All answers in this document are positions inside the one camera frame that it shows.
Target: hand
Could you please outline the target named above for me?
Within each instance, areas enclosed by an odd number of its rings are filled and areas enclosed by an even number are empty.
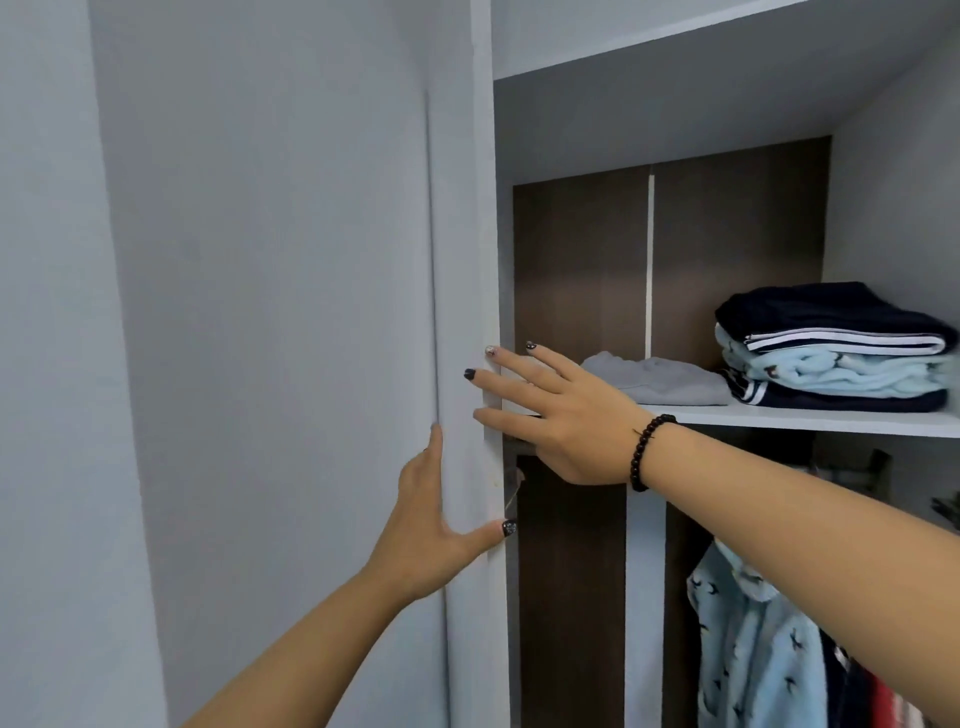
[[[491,521],[464,535],[450,529],[441,508],[443,451],[443,433],[433,425],[427,449],[400,473],[394,512],[363,569],[391,587],[401,608],[446,586],[474,559],[516,530],[511,521]]]
[[[527,349],[550,368],[491,347],[487,355],[495,364],[527,381],[476,372],[472,382],[504,400],[539,412],[542,418],[489,408],[478,409],[473,417],[487,427],[536,445],[540,460],[569,483],[626,483],[639,433],[653,415],[565,356],[541,346],[528,345]]]

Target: right hand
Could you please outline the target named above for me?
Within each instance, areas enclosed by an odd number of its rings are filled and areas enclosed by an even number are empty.
[[[478,409],[473,417],[487,427],[533,443],[540,460],[569,483],[626,483],[639,433],[653,415],[565,356],[542,346],[528,347],[528,352],[550,368],[495,348],[488,352],[491,361],[527,381],[487,371],[478,371],[472,381],[542,417],[490,408]]]

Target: gray clothing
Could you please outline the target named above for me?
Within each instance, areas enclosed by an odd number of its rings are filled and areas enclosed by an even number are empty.
[[[601,352],[584,369],[627,394],[637,404],[730,404],[730,388],[722,376],[694,364],[656,357],[629,361]]]

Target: left hand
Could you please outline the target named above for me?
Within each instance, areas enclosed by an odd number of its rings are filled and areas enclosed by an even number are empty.
[[[394,512],[364,567],[364,573],[390,585],[401,607],[446,586],[516,530],[515,522],[499,520],[459,534],[446,524],[441,507],[443,452],[443,433],[433,425],[427,449],[400,473]]]

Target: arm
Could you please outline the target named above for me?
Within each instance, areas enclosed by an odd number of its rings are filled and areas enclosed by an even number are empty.
[[[456,534],[441,513],[440,428],[400,474],[394,512],[367,565],[234,678],[183,728],[323,728],[374,643],[513,532],[503,521]]]
[[[478,372],[474,383],[542,414],[475,417],[538,446],[579,484],[626,482],[651,415],[543,347],[552,367],[496,350],[537,386]],[[960,724],[960,539],[920,519],[678,425],[657,430],[645,485],[729,545],[858,661],[946,725]]]

